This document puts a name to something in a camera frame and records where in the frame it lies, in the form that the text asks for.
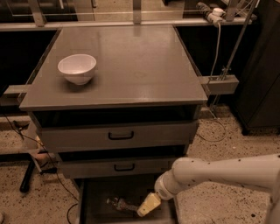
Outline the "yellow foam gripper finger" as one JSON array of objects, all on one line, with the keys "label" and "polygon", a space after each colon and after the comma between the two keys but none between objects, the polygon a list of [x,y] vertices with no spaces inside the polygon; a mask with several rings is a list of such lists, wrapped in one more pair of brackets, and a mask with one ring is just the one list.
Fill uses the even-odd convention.
[{"label": "yellow foam gripper finger", "polygon": [[159,207],[160,204],[160,197],[155,192],[150,192],[136,212],[140,217],[144,217],[146,214]]}]

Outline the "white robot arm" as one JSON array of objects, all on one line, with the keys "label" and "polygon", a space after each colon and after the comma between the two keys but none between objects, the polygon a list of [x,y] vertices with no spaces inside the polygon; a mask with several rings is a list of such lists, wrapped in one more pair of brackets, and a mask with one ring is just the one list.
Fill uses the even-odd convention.
[{"label": "white robot arm", "polygon": [[154,185],[137,214],[144,217],[163,200],[203,182],[221,183],[269,193],[269,206],[265,224],[280,224],[280,155],[242,157],[220,161],[204,161],[181,157],[163,173]]}]

